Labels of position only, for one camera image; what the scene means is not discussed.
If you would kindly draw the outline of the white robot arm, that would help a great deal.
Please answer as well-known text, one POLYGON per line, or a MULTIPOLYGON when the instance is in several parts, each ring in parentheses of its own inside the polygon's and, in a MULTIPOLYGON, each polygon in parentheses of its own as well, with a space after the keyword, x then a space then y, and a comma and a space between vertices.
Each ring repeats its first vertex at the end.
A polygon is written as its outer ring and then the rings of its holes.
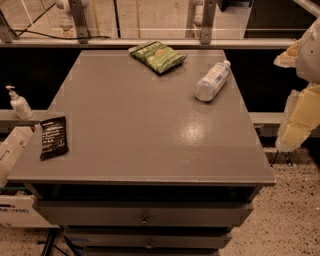
POLYGON ((320 125, 320 18, 274 64, 295 68, 297 76, 308 82, 302 91, 291 91, 277 133, 277 150, 292 152, 320 125))

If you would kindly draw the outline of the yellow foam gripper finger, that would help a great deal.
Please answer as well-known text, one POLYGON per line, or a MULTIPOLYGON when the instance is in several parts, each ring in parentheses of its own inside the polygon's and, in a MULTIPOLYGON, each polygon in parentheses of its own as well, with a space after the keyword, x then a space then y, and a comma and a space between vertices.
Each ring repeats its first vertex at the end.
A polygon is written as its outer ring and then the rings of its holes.
POLYGON ((299 43, 299 40, 294 42, 286 51, 275 58, 273 64, 283 68, 295 68, 299 43))
POLYGON ((309 83, 302 91, 292 90, 287 98, 275 146, 292 152, 320 125, 320 84, 309 83))

